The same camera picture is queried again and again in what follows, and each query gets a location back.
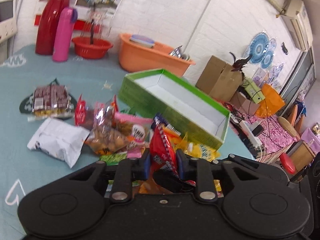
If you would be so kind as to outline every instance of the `orange plastic bag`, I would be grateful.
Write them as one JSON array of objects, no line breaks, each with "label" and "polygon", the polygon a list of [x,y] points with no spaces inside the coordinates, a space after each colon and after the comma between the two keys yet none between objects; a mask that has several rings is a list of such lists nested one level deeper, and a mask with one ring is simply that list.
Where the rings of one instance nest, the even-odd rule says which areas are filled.
[{"label": "orange plastic bag", "polygon": [[279,111],[282,106],[285,105],[285,102],[282,100],[281,96],[270,85],[264,84],[261,88],[261,91],[266,99],[259,103],[260,106],[255,113],[257,117],[265,118],[267,117],[267,113],[268,116],[272,116]]}]

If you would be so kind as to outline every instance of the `pink floral cloth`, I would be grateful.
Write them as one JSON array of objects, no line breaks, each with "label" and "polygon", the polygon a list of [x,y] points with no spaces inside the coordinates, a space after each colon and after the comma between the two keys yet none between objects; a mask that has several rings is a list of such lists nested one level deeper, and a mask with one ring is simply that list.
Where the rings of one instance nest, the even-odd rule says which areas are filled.
[{"label": "pink floral cloth", "polygon": [[264,128],[264,131],[261,135],[259,135],[259,139],[264,144],[267,153],[276,152],[284,147],[287,147],[292,142],[296,142],[297,139],[292,137],[286,130],[284,130],[277,121],[277,116],[273,115],[267,118],[259,118],[257,116],[248,117],[245,115],[245,120],[248,123],[254,123],[255,121],[265,120],[260,123]]}]

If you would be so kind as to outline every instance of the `air conditioner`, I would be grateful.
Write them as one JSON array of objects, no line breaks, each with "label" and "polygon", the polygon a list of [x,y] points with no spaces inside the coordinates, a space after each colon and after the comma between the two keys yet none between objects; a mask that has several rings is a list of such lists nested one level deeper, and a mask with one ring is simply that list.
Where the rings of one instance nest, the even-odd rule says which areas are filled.
[{"label": "air conditioner", "polygon": [[286,0],[285,13],[282,15],[288,30],[301,51],[308,51],[312,46],[312,31],[306,7],[302,0]]}]

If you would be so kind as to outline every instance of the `white snack package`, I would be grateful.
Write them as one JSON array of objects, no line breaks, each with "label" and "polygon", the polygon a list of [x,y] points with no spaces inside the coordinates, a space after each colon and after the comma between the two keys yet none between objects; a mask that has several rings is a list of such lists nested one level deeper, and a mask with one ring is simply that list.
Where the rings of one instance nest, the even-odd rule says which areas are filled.
[{"label": "white snack package", "polygon": [[63,121],[48,118],[28,143],[30,150],[41,150],[65,161],[72,168],[78,160],[81,148],[90,131]]}]

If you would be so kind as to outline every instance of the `blue table cloth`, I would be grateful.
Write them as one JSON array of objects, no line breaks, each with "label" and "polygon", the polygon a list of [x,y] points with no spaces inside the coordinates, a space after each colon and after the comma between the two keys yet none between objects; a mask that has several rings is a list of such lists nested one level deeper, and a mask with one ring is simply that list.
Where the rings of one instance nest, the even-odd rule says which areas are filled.
[{"label": "blue table cloth", "polygon": [[[67,62],[55,63],[50,56],[34,51],[34,45],[26,46],[0,65],[0,239],[19,240],[25,235],[17,217],[17,206],[25,194],[98,160],[97,155],[83,150],[70,169],[65,162],[28,150],[27,143],[42,121],[27,122],[27,116],[19,112],[21,101],[37,86],[57,78],[76,99],[82,94],[88,103],[106,102],[118,93],[126,74],[116,55],[85,60],[71,51]],[[252,158],[230,128],[219,151],[220,158],[230,153]]]}]

